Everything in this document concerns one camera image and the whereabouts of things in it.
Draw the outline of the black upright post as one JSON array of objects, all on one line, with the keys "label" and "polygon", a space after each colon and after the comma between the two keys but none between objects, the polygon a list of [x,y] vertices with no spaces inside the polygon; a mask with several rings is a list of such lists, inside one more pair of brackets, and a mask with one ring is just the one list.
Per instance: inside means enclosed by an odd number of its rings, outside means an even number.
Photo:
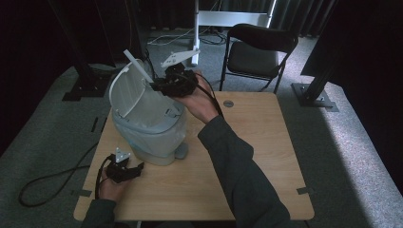
[{"label": "black upright post", "polygon": [[138,59],[145,59],[149,35],[149,14],[145,0],[129,0],[131,4],[132,48],[131,53]]}]

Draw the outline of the grey white pedal trash can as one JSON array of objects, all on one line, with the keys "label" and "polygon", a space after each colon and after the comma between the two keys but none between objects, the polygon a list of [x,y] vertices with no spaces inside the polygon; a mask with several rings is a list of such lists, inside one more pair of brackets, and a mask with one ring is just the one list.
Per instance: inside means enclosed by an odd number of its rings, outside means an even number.
[{"label": "grey white pedal trash can", "polygon": [[[109,89],[112,120],[116,129],[128,127],[141,132],[161,132],[179,119],[186,119],[184,106],[151,88],[132,65],[127,64],[113,80]],[[157,157],[130,146],[135,156],[156,165],[169,165],[187,156],[189,146],[184,142],[167,157]]]}]

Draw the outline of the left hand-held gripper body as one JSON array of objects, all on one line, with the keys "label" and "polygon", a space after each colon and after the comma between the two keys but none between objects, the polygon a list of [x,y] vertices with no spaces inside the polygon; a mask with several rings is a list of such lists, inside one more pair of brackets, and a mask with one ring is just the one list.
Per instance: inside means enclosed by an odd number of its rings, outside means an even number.
[{"label": "left hand-held gripper body", "polygon": [[133,179],[134,170],[127,167],[130,156],[130,152],[124,152],[117,147],[115,153],[109,157],[110,163],[106,168],[106,176],[116,183]]}]

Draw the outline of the grey pleated curtain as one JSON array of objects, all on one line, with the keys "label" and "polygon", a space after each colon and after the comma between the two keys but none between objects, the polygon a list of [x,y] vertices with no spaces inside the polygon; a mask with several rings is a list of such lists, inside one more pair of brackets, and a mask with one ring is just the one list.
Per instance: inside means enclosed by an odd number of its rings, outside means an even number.
[{"label": "grey pleated curtain", "polygon": [[289,29],[300,37],[318,37],[337,0],[218,0],[218,9],[236,12],[272,11],[270,27]]}]

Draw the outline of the person's left hand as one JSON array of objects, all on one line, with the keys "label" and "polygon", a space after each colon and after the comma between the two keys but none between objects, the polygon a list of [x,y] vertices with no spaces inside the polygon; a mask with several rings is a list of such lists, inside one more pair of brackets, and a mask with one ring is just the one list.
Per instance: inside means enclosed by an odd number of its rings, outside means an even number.
[{"label": "person's left hand", "polygon": [[124,195],[125,189],[129,185],[129,181],[120,183],[111,180],[106,172],[102,173],[102,181],[99,187],[99,198],[102,200],[113,200],[118,202]]}]

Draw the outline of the black folding chair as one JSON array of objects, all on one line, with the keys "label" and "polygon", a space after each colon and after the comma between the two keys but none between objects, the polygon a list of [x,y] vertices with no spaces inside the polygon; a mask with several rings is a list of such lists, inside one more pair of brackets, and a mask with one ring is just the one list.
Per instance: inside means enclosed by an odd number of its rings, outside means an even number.
[{"label": "black folding chair", "polygon": [[274,92],[283,76],[286,62],[298,44],[289,30],[237,24],[227,32],[219,89],[227,75],[266,81],[267,88],[277,78]]}]

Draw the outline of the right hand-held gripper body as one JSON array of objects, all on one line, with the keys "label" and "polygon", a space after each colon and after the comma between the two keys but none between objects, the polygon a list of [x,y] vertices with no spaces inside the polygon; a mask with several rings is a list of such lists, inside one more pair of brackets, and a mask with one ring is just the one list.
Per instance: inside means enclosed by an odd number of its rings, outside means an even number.
[{"label": "right hand-held gripper body", "polygon": [[161,63],[161,67],[165,68],[165,78],[160,85],[163,95],[183,97],[193,93],[198,84],[196,73],[191,69],[185,69],[182,62],[199,53],[198,50],[172,52]]}]

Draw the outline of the white metal desk frame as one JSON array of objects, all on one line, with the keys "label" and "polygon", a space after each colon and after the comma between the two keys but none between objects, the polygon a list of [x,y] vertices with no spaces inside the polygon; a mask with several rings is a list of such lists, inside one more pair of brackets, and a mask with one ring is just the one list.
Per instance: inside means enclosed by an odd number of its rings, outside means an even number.
[{"label": "white metal desk frame", "polygon": [[271,0],[269,9],[263,12],[235,12],[200,10],[199,0],[194,0],[194,40],[193,49],[200,49],[200,27],[233,27],[236,24],[246,23],[250,25],[269,28],[272,22],[275,6],[278,0]]}]

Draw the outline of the black metal stand with base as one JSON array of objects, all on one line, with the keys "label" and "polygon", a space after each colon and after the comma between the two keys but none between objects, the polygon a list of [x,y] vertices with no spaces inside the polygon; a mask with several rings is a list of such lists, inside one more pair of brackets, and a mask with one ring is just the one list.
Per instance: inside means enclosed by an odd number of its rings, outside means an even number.
[{"label": "black metal stand with base", "polygon": [[332,76],[334,66],[327,66],[324,72],[316,76],[310,84],[293,83],[292,89],[295,92],[300,106],[323,107],[328,112],[338,112],[335,102],[332,102],[324,90],[326,84]]},{"label": "black metal stand with base", "polygon": [[58,0],[47,0],[61,26],[67,54],[78,73],[78,78],[70,92],[66,92],[63,101],[79,102],[82,98],[104,97],[111,77],[110,73],[94,71],[85,59],[77,39],[69,24],[66,14]]}]

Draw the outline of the thin white stick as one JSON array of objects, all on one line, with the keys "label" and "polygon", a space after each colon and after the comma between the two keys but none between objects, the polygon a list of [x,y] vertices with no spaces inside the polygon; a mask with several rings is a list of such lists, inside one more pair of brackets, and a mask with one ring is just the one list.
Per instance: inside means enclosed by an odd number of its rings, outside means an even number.
[{"label": "thin white stick", "polygon": [[124,50],[124,55],[132,63],[132,65],[140,72],[140,74],[146,79],[147,82],[154,83],[152,78],[146,73],[144,68],[139,64],[137,59],[130,53],[128,49]]}]

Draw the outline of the person's right hand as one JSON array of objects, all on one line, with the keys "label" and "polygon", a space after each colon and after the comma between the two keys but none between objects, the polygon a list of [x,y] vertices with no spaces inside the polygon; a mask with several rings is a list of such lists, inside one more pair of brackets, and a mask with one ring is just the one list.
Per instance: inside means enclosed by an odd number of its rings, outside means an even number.
[{"label": "person's right hand", "polygon": [[208,96],[208,94],[212,94],[209,84],[203,79],[200,72],[197,72],[196,76],[199,87],[197,87],[191,95],[175,98],[175,101],[182,103],[198,120],[202,121],[204,124],[208,124],[219,115],[219,112]]}]

